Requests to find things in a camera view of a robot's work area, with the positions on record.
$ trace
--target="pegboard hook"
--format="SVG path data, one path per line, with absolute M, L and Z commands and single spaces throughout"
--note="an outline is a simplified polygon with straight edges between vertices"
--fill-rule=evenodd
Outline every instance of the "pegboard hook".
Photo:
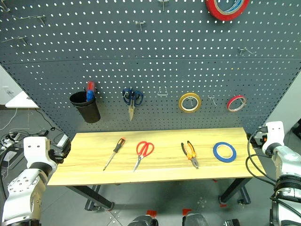
M 214 98 L 215 98 L 214 95 L 212 95 L 212 96 L 208 95 L 208 98 L 213 101 L 215 106 L 217 106 L 216 102 L 214 101 Z
M 195 99 L 195 98 L 194 97 L 188 97 L 188 99 L 190 100 L 191 107 L 193 107 L 192 99 Z
M 128 93 L 128 91 L 124 92 L 124 95 L 122 97 L 125 98 L 127 93 Z
M 135 22 L 135 25 L 140 25 L 140 31 L 142 31 L 142 25 L 145 24 L 145 21 L 143 22 L 140 22 L 140 21 L 134 21 Z
M 169 2 L 169 0 L 158 0 L 159 3 L 163 4 L 163 12 L 165 11 L 165 4 Z
M 243 105 L 245 104 L 241 98 L 239 100 Z
M 167 87 L 165 86 L 165 94 L 162 94 L 161 87 L 159 86 L 158 96 L 168 96 Z
M 41 23 L 45 26 L 45 22 L 44 22 L 44 18 L 45 16 L 42 15 L 42 16 L 28 16 L 28 17 L 17 17 L 17 16 L 12 16 L 14 19 L 16 20 L 25 20 L 25 19 L 31 19 L 31 18 L 37 18 L 41 21 Z
M 5 3 L 4 3 L 4 0 L 1 0 L 1 4 L 2 6 L 0 6 L 1 9 L 3 9 L 4 12 L 9 12 L 10 11 L 10 8 L 8 8 Z
M 19 40 L 19 39 L 21 39 L 21 40 L 23 41 L 23 43 L 24 43 L 25 45 L 27 45 L 27 42 L 25 41 L 25 38 L 26 38 L 26 36 L 24 36 L 24 37 L 17 36 L 17 37 L 15 37 L 15 38 L 11 38 L 11 39 L 4 40 L 4 41 L 2 41 L 1 43 L 7 42 L 7 41 L 13 41 L 13 40 Z
M 244 47 L 244 48 L 238 47 L 238 50 L 240 51 L 240 52 L 239 52 L 239 55 L 240 55 L 240 56 L 241 56 L 241 54 L 243 53 L 243 51 L 247 51 L 247 52 L 249 52 L 250 54 L 255 54 L 255 53 L 256 53 L 256 51 L 255 51 L 255 52 L 251 52 L 250 50 L 247 49 L 247 47 Z

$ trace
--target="wooden tabletop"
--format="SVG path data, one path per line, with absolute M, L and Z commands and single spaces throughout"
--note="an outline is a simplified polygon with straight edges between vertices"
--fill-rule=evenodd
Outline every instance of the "wooden tabletop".
M 125 137 L 125 144 L 103 171 L 121 137 Z M 186 144 L 187 140 L 197 153 L 199 169 L 192 166 L 182 151 L 181 142 Z M 138 169 L 133 172 L 137 161 L 136 146 L 140 141 L 153 143 L 155 149 L 142 159 Z M 215 158 L 213 146 L 218 142 L 227 142 L 236 149 L 235 161 L 224 163 Z M 219 148 L 219 153 L 224 157 L 231 155 L 226 147 Z M 48 185 L 248 178 L 251 175 L 245 166 L 246 158 L 247 139 L 243 128 L 77 133 L 68 157 L 63 164 L 59 164 Z M 259 159 L 253 159 L 264 171 Z M 251 164 L 249 166 L 255 175 L 261 176 Z

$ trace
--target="gray floor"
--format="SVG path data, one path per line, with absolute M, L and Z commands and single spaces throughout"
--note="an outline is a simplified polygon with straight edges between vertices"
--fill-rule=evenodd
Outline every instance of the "gray floor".
M 13 111 L 0 111 L 0 127 L 3 127 Z M 11 128 L 30 128 L 29 132 L 48 129 L 48 124 L 34 111 L 19 111 L 8 130 Z M 59 131 L 50 132 L 53 138 Z M 293 133 L 285 137 L 285 143 L 293 150 L 301 153 L 301 140 Z M 269 159 L 261 160 L 268 174 L 275 176 L 275 167 Z M 25 160 L 9 172 L 5 179 L 7 184 L 25 167 Z M 158 183 L 140 183 L 124 185 L 103 185 L 101 194 L 116 203 L 113 211 L 89 212 L 84 210 L 86 199 L 66 187 L 48 187 L 43 195 L 43 226 L 87 225 L 126 226 L 147 210 L 156 210 L 161 226 L 182 225 L 182 209 L 193 209 L 201 212 L 210 226 L 222 226 L 227 219 L 238 218 L 242 226 L 268 225 L 269 200 L 272 187 L 256 179 L 252 179 L 246 188 L 252 199 L 250 205 L 238 205 L 239 195 L 235 195 L 227 207 L 221 208 L 217 196 L 229 186 L 233 180 L 173 181 Z

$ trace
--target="blue tape roll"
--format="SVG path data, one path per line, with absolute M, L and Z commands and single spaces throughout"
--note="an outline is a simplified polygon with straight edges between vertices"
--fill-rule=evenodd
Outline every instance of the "blue tape roll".
M 238 7 L 241 7 L 242 4 L 244 3 L 243 0 L 237 0 L 233 6 L 231 8 L 229 8 L 228 10 L 225 11 L 225 13 L 232 13 L 233 11 L 235 11 Z
M 224 157 L 221 157 L 218 152 L 217 152 L 217 149 L 220 147 L 220 146 L 227 146 L 229 147 L 231 150 L 232 150 L 232 156 L 229 157 L 229 158 L 224 158 Z M 219 160 L 219 161 L 222 161 L 222 162 L 232 162 L 236 159 L 236 151 L 235 151 L 235 148 L 226 143 L 226 142 L 219 142 L 219 143 L 216 143 L 213 147 L 213 154 L 214 156 Z

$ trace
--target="pliers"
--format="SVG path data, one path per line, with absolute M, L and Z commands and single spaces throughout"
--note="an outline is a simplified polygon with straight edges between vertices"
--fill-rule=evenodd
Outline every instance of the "pliers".
M 186 150 L 185 150 L 185 147 L 184 147 L 184 144 L 181 143 L 182 150 L 183 150 L 184 154 L 187 156 L 187 158 L 192 162 L 192 165 L 193 165 L 195 168 L 198 169 L 198 161 L 197 161 L 197 159 L 196 159 L 197 154 L 196 154 L 196 152 L 194 151 L 194 148 L 193 148 L 192 144 L 191 144 L 189 141 L 187 141 L 187 144 L 188 144 L 188 146 L 190 147 L 190 150 L 189 150 L 189 151 L 186 151 Z

